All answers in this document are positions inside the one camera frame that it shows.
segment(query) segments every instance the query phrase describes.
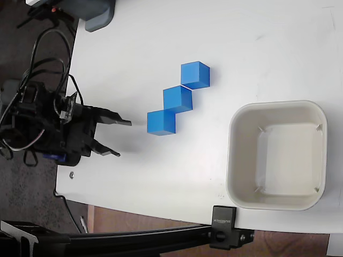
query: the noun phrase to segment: blue component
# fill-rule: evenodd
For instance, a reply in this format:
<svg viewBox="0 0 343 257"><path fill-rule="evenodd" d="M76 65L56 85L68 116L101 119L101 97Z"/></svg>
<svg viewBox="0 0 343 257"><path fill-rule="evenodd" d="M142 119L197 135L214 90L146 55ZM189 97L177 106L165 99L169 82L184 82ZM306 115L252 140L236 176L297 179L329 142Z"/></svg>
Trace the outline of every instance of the blue component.
<svg viewBox="0 0 343 257"><path fill-rule="evenodd" d="M154 135L175 134L175 113L168 110L148 112L148 133Z"/></svg>
<svg viewBox="0 0 343 257"><path fill-rule="evenodd" d="M193 110L192 91L183 86L163 90L163 108L176 114Z"/></svg>
<svg viewBox="0 0 343 257"><path fill-rule="evenodd" d="M201 62L181 65L181 85L190 89L210 86L210 68Z"/></svg>
<svg viewBox="0 0 343 257"><path fill-rule="evenodd" d="M57 160L59 162L65 162L66 161L66 154L63 154L63 155L43 154L43 158L51 159L51 160Z"/></svg>

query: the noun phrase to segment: dark floor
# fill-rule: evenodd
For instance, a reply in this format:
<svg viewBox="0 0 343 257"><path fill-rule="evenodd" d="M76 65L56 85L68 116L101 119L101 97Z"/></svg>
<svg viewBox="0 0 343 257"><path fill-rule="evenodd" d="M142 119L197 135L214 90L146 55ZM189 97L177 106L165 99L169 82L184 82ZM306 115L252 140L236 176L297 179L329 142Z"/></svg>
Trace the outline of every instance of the dark floor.
<svg viewBox="0 0 343 257"><path fill-rule="evenodd" d="M32 47L37 36L51 27L50 21L33 20L21 29L16 26L26 17L29 6L25 1L0 0L0 86L7 79L20 79L29 67ZM60 29L73 37L64 26ZM62 57L66 51L61 39L48 35L40 45L37 60L47 57ZM59 77L55 75L36 77L53 89ZM57 232L77 232L71 223L61 199L53 197L57 166L54 162L38 156L39 164L29 168L23 164L23 153L15 153L12 161L0 156L0 220L30 221ZM87 206L70 202L74 217L87 216Z"/></svg>

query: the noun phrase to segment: black metal bracket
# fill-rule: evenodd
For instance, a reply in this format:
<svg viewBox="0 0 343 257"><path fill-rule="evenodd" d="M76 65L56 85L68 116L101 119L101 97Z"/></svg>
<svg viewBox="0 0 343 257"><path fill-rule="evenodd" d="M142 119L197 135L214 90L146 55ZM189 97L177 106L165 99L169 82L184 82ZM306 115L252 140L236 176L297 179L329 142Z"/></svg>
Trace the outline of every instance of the black metal bracket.
<svg viewBox="0 0 343 257"><path fill-rule="evenodd" d="M236 229L236 207L213 206L210 248L230 250L250 243L254 230Z"/></svg>
<svg viewBox="0 0 343 257"><path fill-rule="evenodd" d="M0 247L17 257L159 256L200 245L230 250L253 241L253 230L234 228L235 207L213 207L212 226L196 225L151 231L59 234L30 222L1 221Z"/></svg>

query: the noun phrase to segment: white square bowl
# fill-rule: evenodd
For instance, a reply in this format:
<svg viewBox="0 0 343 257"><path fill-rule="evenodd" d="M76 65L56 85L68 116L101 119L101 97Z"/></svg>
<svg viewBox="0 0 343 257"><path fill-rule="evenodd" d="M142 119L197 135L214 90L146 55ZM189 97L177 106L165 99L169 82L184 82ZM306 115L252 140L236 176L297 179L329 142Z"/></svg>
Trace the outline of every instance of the white square bowl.
<svg viewBox="0 0 343 257"><path fill-rule="evenodd" d="M327 120L311 101L254 103L230 123L227 192L248 209L305 210L322 196Z"/></svg>

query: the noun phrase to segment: white table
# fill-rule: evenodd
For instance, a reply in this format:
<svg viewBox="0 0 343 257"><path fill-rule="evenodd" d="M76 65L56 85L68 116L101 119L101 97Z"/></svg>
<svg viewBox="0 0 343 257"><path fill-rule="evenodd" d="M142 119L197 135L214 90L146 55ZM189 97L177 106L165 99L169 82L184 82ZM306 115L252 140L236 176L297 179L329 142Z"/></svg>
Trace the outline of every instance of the white table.
<svg viewBox="0 0 343 257"><path fill-rule="evenodd" d="M146 132L162 90L180 84L180 65L211 67L211 87L193 91L175 135ZM71 74L85 104L133 126L103 125L95 138L122 156L83 157L58 167L69 200L131 213L211 224L226 192L228 128L252 102L312 100L329 122L326 189L306 211L237 210L239 228L343 233L343 1L117 0L113 21L78 27ZM74 87L68 86L68 94ZM74 172L74 179L69 173Z"/></svg>

